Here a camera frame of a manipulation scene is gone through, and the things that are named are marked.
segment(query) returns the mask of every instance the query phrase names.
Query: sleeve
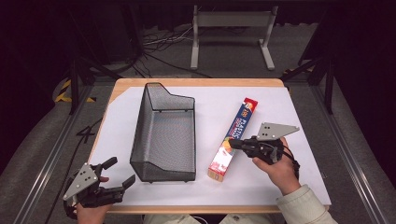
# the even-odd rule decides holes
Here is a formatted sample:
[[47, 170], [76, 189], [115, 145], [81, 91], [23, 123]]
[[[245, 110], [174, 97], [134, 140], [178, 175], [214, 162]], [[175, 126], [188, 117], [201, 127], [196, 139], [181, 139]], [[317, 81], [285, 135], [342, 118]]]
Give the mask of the sleeve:
[[276, 199], [276, 202], [288, 224], [337, 223], [307, 185]]

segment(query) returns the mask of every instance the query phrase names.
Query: hand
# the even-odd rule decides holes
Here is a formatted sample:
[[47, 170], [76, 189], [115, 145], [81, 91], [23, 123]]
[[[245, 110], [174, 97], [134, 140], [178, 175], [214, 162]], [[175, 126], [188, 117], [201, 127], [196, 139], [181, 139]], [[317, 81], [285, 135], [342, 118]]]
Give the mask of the hand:
[[[284, 137], [280, 140], [285, 147], [288, 147], [288, 143]], [[288, 149], [284, 148], [284, 150], [291, 155]], [[283, 195], [290, 194], [301, 187], [294, 174], [293, 163], [291, 159], [285, 155], [282, 156], [280, 161], [272, 165], [269, 165], [257, 157], [253, 158], [253, 162], [257, 167], [269, 175], [271, 181], [280, 189]]]
[[[101, 182], [107, 182], [108, 177], [100, 177]], [[77, 204], [78, 224], [102, 224], [105, 220], [106, 212], [113, 204], [107, 204], [95, 208], [84, 208], [80, 203]]]

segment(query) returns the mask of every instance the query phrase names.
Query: metal bracket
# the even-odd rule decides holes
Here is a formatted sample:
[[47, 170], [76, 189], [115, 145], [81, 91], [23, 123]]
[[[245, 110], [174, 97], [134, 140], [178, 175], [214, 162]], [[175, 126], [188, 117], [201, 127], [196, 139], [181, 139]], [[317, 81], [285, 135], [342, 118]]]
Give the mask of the metal bracket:
[[81, 169], [78, 171], [76, 178], [73, 180], [66, 194], [64, 200], [67, 201], [74, 195], [82, 192], [87, 187], [91, 186], [95, 182], [99, 181], [98, 176], [95, 174], [91, 166], [85, 162]]
[[283, 137], [290, 133], [295, 133], [299, 130], [300, 128], [297, 126], [264, 122], [262, 123], [262, 126], [259, 129], [257, 140], [258, 141], [276, 140], [280, 137]]

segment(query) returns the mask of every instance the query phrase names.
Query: red and white box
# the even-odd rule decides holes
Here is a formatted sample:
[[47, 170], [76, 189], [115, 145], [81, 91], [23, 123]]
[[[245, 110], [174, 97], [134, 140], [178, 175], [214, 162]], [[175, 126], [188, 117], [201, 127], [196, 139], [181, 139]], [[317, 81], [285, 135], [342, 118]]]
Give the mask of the red and white box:
[[253, 115], [254, 109], [257, 106], [257, 101], [245, 98], [238, 113], [231, 124], [230, 129], [226, 133], [221, 146], [216, 153], [215, 158], [210, 163], [207, 174], [212, 179], [223, 181], [227, 168], [230, 165], [231, 159], [236, 149], [231, 148], [229, 139], [241, 139], [251, 116]]

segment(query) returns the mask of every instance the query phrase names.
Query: cable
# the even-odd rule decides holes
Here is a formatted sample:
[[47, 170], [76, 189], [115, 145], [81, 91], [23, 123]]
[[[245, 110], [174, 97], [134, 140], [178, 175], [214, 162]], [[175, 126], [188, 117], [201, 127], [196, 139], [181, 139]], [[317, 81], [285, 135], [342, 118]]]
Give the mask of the cable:
[[139, 74], [142, 78], [146, 78], [139, 70], [137, 70], [134, 66], [132, 68], [136, 71], [137, 74]]
[[291, 152], [290, 148], [288, 148], [286, 146], [283, 146], [283, 147], [285, 147], [290, 152], [291, 155], [289, 155], [289, 153], [285, 152], [284, 150], [282, 151], [283, 155], [285, 155], [286, 157], [291, 159], [291, 161], [293, 163], [294, 174], [297, 177], [297, 179], [299, 179], [300, 178], [300, 164], [297, 162], [297, 160], [294, 159], [294, 155]]
[[[161, 39], [164, 39], [164, 38], [168, 39], [168, 38], [170, 38], [170, 36], [174, 36], [174, 35], [175, 35], [175, 32], [172, 32], [170, 36], [167, 36], [167, 34], [169, 34], [169, 33], [163, 34], [163, 36], [161, 37]], [[160, 49], [160, 48], [161, 48], [162, 46], [164, 46], [165, 44], [166, 44], [165, 42], [159, 42], [159, 43], [157, 43], [157, 49]]]
[[136, 72], [139, 72], [139, 70], [140, 70], [142, 73], [148, 75], [148, 77], [152, 77], [151, 74], [150, 74], [150, 71], [147, 69], [147, 67], [144, 65], [144, 63], [143, 63], [141, 60], [139, 60], [139, 62], [141, 62], [141, 63], [143, 64], [143, 67], [144, 67], [147, 71], [145, 71], [143, 68], [139, 67], [138, 64], [136, 64], [136, 65], [134, 66], [134, 70], [136, 70]]
[[272, 150], [274, 150], [275, 149], [275, 147], [274, 146], [271, 146], [270, 144], [268, 144], [268, 143], [262, 143], [263, 145], [265, 145], [265, 146], [268, 146], [268, 147], [270, 147]]
[[145, 63], [143, 63], [143, 61], [142, 60], [140, 60], [139, 59], [139, 62], [141, 62], [142, 63], [142, 65], [143, 65], [143, 67], [145, 67], [146, 68], [146, 70], [148, 71], [147, 72], [147, 74], [150, 76], [150, 72], [149, 72], [149, 69], [145, 66]]
[[170, 33], [173, 33], [173, 34], [175, 34], [175, 32], [179, 32], [179, 33], [183, 33], [183, 32], [185, 32], [186, 30], [182, 30], [182, 31], [173, 31], [173, 32], [169, 32], [169, 31], [159, 31], [159, 32], [155, 32], [155, 33], [151, 33], [151, 34], [148, 34], [148, 35], [143, 35], [143, 37], [150, 37], [150, 36], [156, 36], [157, 38], [156, 38], [156, 40], [158, 40], [159, 38], [158, 38], [158, 36], [156, 35], [156, 34], [160, 34], [160, 33], [163, 33], [163, 32], [165, 32], [165, 34], [163, 35], [163, 36], [166, 36], [167, 34], [170, 34]]
[[184, 35], [186, 35], [191, 29], [192, 29], [192, 27], [190, 27], [189, 29], [187, 29], [186, 31], [184, 31], [184, 33], [181, 34], [181, 35], [178, 36], [178, 37], [170, 36], [170, 37], [167, 37], [167, 38], [164, 38], [164, 39], [158, 39], [158, 40], [155, 40], [155, 41], [152, 41], [152, 42], [144, 43], [143, 46], [151, 45], [151, 44], [157, 44], [157, 43], [160, 43], [160, 42], [167, 42], [167, 41], [173, 42], [173, 41], [179, 40], [180, 38], [181, 38], [181, 39], [189, 39], [189, 40], [192, 40], [192, 39], [190, 39], [190, 38], [184, 37]]
[[157, 57], [154, 57], [154, 56], [152, 56], [152, 55], [150, 55], [150, 54], [145, 53], [145, 55], [147, 55], [147, 56], [149, 56], [149, 57], [151, 57], [151, 58], [153, 58], [153, 59], [155, 59], [155, 60], [157, 60], [157, 61], [160, 61], [160, 62], [162, 62], [162, 63], [165, 63], [165, 64], [167, 64], [167, 65], [169, 65], [169, 66], [171, 66], [171, 67], [174, 67], [174, 68], [177, 68], [177, 69], [180, 69], [180, 70], [183, 70], [183, 71], [187, 71], [187, 72], [190, 72], [190, 73], [194, 73], [194, 74], [200, 75], [200, 76], [202, 76], [202, 77], [209, 77], [209, 78], [212, 78], [212, 77], [210, 77], [210, 76], [208, 76], [208, 75], [205, 75], [205, 74], [203, 74], [203, 73], [191, 71], [190, 69], [183, 68], [183, 67], [179, 67], [179, 66], [176, 66], [176, 65], [167, 63], [167, 62], [165, 62], [165, 61], [163, 61], [163, 60], [161, 60], [161, 59], [159, 59], [159, 58], [157, 58]]
[[50, 217], [52, 216], [52, 212], [53, 212], [53, 210], [55, 209], [56, 203], [58, 202], [59, 195], [61, 195], [61, 193], [62, 193], [62, 189], [64, 188], [64, 182], [66, 182], [66, 179], [67, 179], [67, 177], [69, 176], [70, 168], [71, 168], [71, 166], [72, 166], [72, 164], [73, 164], [74, 158], [76, 157], [76, 154], [77, 154], [79, 145], [81, 145], [82, 140], [88, 138], [88, 136], [89, 136], [90, 133], [91, 133], [91, 129], [92, 129], [96, 124], [98, 124], [102, 119], [103, 119], [103, 118], [97, 120], [92, 126], [88, 126], [88, 127], [85, 129], [85, 130], [87, 130], [87, 132], [85, 132], [85, 134], [83, 134], [83, 135], [81, 136], [81, 138], [79, 139], [79, 141], [78, 141], [78, 143], [77, 143], [77, 146], [76, 146], [75, 149], [74, 149], [72, 158], [70, 159], [70, 162], [69, 162], [69, 164], [68, 164], [68, 166], [67, 166], [66, 173], [65, 173], [64, 180], [63, 180], [63, 182], [62, 182], [61, 188], [59, 189], [58, 193], [56, 194], [55, 200], [53, 201], [52, 207], [51, 207], [51, 209], [49, 210], [49, 214], [47, 215], [47, 219], [46, 219], [46, 222], [45, 222], [46, 224], [49, 223]]
[[152, 52], [155, 52], [155, 51], [164, 51], [164, 50], [168, 49], [169, 47], [171, 47], [172, 45], [178, 44], [178, 43], [180, 43], [180, 42], [182, 42], [183, 40], [186, 40], [186, 39], [188, 39], [190, 41], [193, 41], [191, 38], [187, 38], [187, 37], [178, 37], [177, 39], [178, 39], [178, 41], [170, 40], [171, 41], [170, 43], [168, 43], [167, 40], [164, 40], [161, 43], [158, 43], [156, 48], [144, 47], [144, 49], [149, 49], [149, 50], [151, 50], [151, 52], [149, 52], [149, 53], [152, 53]]

